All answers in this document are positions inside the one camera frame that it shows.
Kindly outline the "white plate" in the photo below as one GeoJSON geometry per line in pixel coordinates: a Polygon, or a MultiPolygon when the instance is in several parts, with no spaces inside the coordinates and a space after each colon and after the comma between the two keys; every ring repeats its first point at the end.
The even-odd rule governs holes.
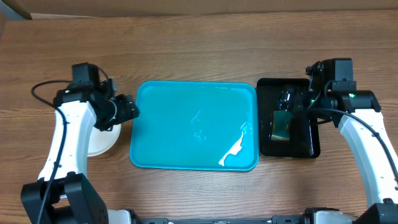
{"type": "Polygon", "coordinates": [[[93,128],[88,145],[88,157],[98,156],[111,149],[121,132],[121,125],[114,125],[110,131],[93,128]]]}

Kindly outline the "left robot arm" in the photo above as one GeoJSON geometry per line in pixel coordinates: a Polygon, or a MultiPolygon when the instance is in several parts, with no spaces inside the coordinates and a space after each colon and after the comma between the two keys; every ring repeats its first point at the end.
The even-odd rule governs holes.
{"type": "Polygon", "coordinates": [[[91,63],[72,65],[72,80],[49,105],[55,130],[37,181],[21,202],[31,223],[139,223],[130,209],[110,210],[86,177],[89,153],[112,147],[120,125],[139,116],[132,95],[118,95],[114,79],[91,63]]]}

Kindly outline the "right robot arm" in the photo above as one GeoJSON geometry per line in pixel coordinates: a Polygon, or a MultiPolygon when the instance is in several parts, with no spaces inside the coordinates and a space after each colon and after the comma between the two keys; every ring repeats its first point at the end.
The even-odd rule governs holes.
{"type": "Polygon", "coordinates": [[[357,89],[350,58],[318,61],[305,73],[310,77],[308,87],[284,86],[272,116],[271,138],[292,138],[297,118],[333,122],[354,155],[368,208],[358,217],[332,208],[308,208],[300,222],[397,223],[397,154],[374,93],[357,89]]]}

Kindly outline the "green yellow sponge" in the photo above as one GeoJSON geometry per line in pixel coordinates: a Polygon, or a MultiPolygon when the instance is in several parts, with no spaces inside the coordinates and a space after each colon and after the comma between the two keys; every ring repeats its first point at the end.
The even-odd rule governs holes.
{"type": "Polygon", "coordinates": [[[274,111],[271,139],[288,141],[290,139],[290,124],[293,114],[289,111],[274,111]]]}

